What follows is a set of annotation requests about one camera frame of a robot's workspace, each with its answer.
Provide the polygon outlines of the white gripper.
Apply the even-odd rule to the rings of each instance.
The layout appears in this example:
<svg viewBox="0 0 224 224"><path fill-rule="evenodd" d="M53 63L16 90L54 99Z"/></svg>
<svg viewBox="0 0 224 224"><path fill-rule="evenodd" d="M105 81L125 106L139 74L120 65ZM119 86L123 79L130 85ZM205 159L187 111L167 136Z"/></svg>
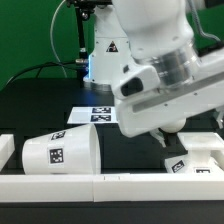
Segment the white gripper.
<svg viewBox="0 0 224 224"><path fill-rule="evenodd" d="M167 124L224 105L224 53L211 53L199 60L193 80L177 89L158 90L161 82L152 65L132 61L128 71L112 80L115 111L123 135L150 132L163 148Z"/></svg>

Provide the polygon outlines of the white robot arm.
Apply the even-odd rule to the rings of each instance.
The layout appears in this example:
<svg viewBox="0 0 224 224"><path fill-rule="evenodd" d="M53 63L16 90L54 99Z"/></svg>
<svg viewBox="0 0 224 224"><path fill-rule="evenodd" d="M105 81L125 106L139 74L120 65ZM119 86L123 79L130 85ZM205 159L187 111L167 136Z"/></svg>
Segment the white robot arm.
<svg viewBox="0 0 224 224"><path fill-rule="evenodd" d="M186 10L197 0L96 3L87 88L114 95L127 137L178 131L186 119L224 104L224 47L199 56Z"/></svg>

